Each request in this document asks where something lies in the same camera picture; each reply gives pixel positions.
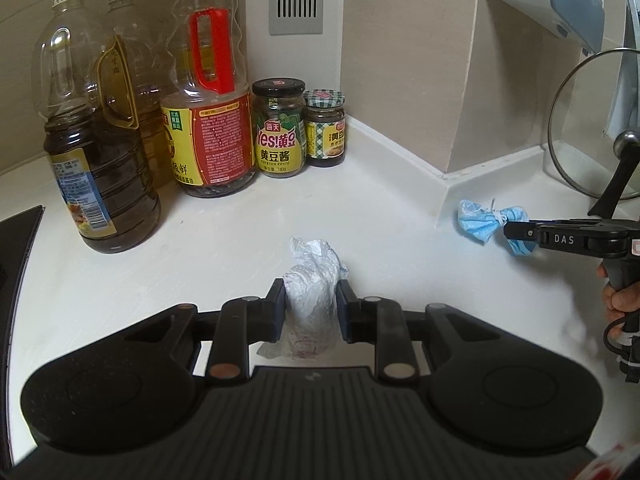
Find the person right hand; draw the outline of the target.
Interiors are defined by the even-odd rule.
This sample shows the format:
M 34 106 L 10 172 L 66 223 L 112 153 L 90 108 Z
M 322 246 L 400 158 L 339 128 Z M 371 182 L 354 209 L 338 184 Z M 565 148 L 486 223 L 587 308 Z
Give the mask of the person right hand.
M 612 323 L 625 314 L 637 311 L 640 307 L 640 283 L 615 290 L 610 283 L 602 290 L 606 322 Z

